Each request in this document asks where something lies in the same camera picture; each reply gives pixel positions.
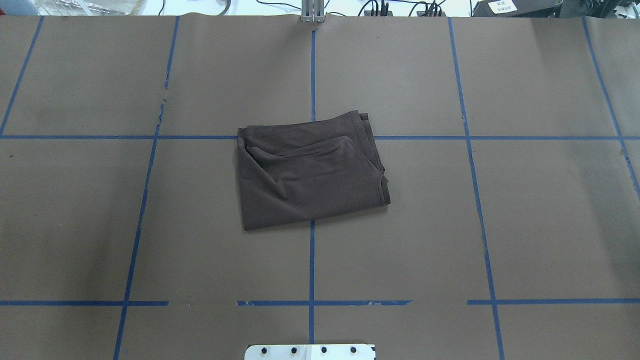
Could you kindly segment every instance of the folded t-shirt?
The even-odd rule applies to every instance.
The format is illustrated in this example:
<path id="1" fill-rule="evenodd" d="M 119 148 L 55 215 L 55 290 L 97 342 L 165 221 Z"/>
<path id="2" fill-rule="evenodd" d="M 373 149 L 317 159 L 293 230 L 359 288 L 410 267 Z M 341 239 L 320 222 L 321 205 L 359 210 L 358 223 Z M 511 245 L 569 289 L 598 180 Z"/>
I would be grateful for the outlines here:
<path id="1" fill-rule="evenodd" d="M 245 230 L 331 217 L 390 203 L 367 114 L 238 129 Z"/>

